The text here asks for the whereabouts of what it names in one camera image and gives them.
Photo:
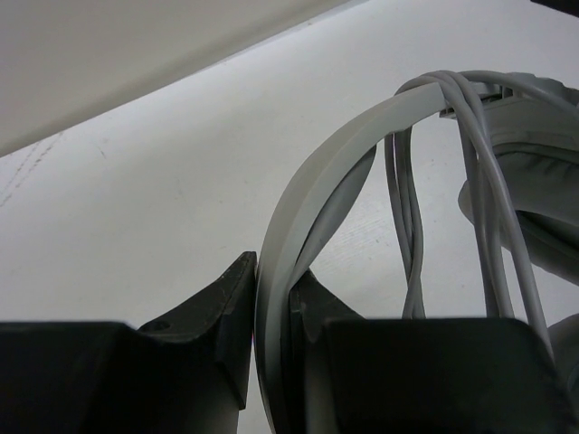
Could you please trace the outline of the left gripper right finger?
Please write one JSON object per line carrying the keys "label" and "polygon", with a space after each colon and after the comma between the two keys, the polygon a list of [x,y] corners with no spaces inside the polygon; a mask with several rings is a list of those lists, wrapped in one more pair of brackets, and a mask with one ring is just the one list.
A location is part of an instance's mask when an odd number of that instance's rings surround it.
{"label": "left gripper right finger", "polygon": [[361,316],[308,270],[290,290],[287,413],[291,433],[338,433],[327,322]]}

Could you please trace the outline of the white over-ear headphones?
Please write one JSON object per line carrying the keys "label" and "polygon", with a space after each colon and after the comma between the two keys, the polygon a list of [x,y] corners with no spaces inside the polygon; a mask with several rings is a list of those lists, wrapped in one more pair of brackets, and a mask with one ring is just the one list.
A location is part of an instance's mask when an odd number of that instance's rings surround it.
{"label": "white over-ear headphones", "polygon": [[[482,318],[428,318],[424,310],[411,136],[432,115],[459,127],[459,204],[475,232]],[[255,354],[271,430],[291,433],[290,290],[351,211],[379,146],[407,290],[398,319],[327,322],[338,433],[575,433],[578,318],[546,322],[534,270],[578,280],[578,92],[497,71],[407,81],[294,174],[271,217],[257,277]]]}

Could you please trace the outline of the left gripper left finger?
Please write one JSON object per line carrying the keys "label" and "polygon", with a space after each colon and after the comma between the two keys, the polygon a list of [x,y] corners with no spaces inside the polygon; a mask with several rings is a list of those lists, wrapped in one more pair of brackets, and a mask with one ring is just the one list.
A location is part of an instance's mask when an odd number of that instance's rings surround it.
{"label": "left gripper left finger", "polygon": [[243,252],[217,280],[139,328],[173,347],[203,345],[239,410],[246,408],[257,253]]}

